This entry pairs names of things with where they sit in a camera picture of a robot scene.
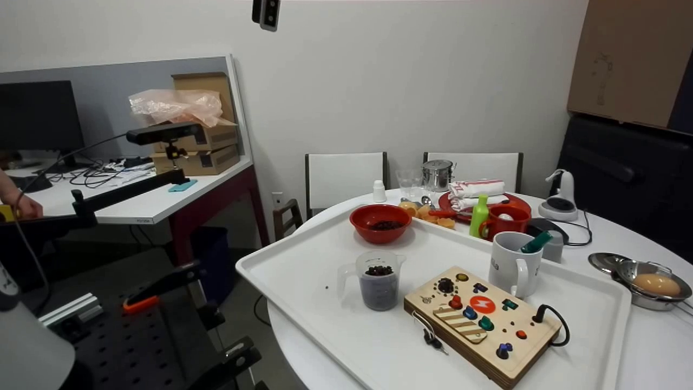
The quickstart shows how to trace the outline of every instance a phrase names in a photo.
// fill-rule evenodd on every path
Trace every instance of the red bowl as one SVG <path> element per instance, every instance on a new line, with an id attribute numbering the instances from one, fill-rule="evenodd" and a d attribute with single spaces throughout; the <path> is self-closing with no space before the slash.
<path id="1" fill-rule="evenodd" d="M 411 216 L 403 208 L 388 203 L 362 205 L 350 211 L 349 221 L 373 244 L 388 244 L 411 226 Z"/>

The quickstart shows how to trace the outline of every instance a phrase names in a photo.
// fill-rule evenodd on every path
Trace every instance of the bottle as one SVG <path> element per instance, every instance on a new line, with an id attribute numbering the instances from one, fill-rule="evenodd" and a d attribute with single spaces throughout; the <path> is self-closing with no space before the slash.
<path id="1" fill-rule="evenodd" d="M 481 235 L 481 223 L 485 223 L 490 218 L 490 205 L 488 205 L 488 196 L 478 195 L 478 201 L 472 208 L 472 223 L 469 223 L 469 235 Z"/>
<path id="2" fill-rule="evenodd" d="M 373 181 L 373 196 L 374 196 L 374 201 L 380 201 L 380 203 L 386 203 L 386 201 L 388 201 L 384 180 L 374 180 L 374 181 Z"/>

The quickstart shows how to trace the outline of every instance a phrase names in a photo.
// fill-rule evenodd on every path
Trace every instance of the white mug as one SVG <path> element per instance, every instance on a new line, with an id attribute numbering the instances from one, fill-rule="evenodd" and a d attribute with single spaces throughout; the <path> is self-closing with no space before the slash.
<path id="1" fill-rule="evenodd" d="M 539 276 L 541 252 L 519 252 L 528 241 L 533 235 L 522 231 L 500 231 L 493 235 L 490 282 L 515 297 L 528 297 Z"/>

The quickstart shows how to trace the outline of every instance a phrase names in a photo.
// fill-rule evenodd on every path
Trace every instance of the white table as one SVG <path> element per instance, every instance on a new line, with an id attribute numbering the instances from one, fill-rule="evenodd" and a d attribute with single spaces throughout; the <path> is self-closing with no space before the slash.
<path id="1" fill-rule="evenodd" d="M 29 193 L 29 195 L 42 201 L 45 216 L 64 216 L 64 215 L 74 215 L 74 205 L 71 205 L 74 189 L 80 189 L 84 193 L 84 198 L 89 198 L 94 195 L 100 195 L 152 175 L 154 170 L 119 174 L 116 180 L 111 180 L 98 189 L 74 187 L 70 183 L 70 180 L 58 180 L 50 189 Z M 191 231 L 202 227 L 209 216 L 215 216 L 230 201 L 246 193 L 253 203 L 255 226 L 260 229 L 260 242 L 268 244 L 268 231 L 264 223 L 255 166 L 250 156 L 242 156 L 235 164 L 221 170 L 218 175 L 191 175 L 191 180 L 198 180 L 198 181 L 186 190 L 171 193 L 171 183 L 158 187 L 154 190 L 141 193 L 137 196 L 130 196 L 126 201 L 98 210 L 96 218 L 100 226 L 154 226 L 168 218 L 176 260 L 181 263 L 192 260 L 192 248 L 189 242 Z"/>
<path id="2" fill-rule="evenodd" d="M 541 198 L 525 198 L 533 205 L 533 215 L 537 215 L 537 205 Z M 343 201 L 310 218 L 304 226 L 304 229 L 365 201 L 370 201 L 370 195 Z M 398 190 L 388 190 L 388 201 L 398 203 Z M 679 255 L 672 253 L 669 248 L 594 215 L 588 215 L 588 223 L 594 231 L 594 242 L 586 247 L 565 247 L 564 252 L 564 263 L 571 271 L 608 280 L 608 275 L 595 271 L 588 263 L 586 255 L 595 252 L 613 252 L 632 260 L 668 263 L 674 272 L 693 284 L 693 267 Z M 575 242 L 586 237 L 586 234 L 579 227 L 561 227 Z M 297 326 L 273 304 L 268 304 L 268 315 L 286 359 L 307 388 L 360 388 L 354 377 L 349 377 L 302 326 Z M 632 307 L 622 358 L 619 388 L 693 388 L 690 352 L 693 315 L 684 314 L 683 309 L 651 312 L 643 307 Z"/>

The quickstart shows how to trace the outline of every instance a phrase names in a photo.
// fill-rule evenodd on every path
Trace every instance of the white cup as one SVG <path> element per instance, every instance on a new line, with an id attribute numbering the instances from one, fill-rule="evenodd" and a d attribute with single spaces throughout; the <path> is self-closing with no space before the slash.
<path id="1" fill-rule="evenodd" d="M 417 198 L 421 196 L 421 170 L 417 169 L 401 169 L 396 170 L 396 181 L 407 198 Z"/>
<path id="2" fill-rule="evenodd" d="M 537 288 L 541 252 L 522 253 L 533 235 L 500 231 L 493 235 L 490 282 L 515 297 L 528 297 Z"/>

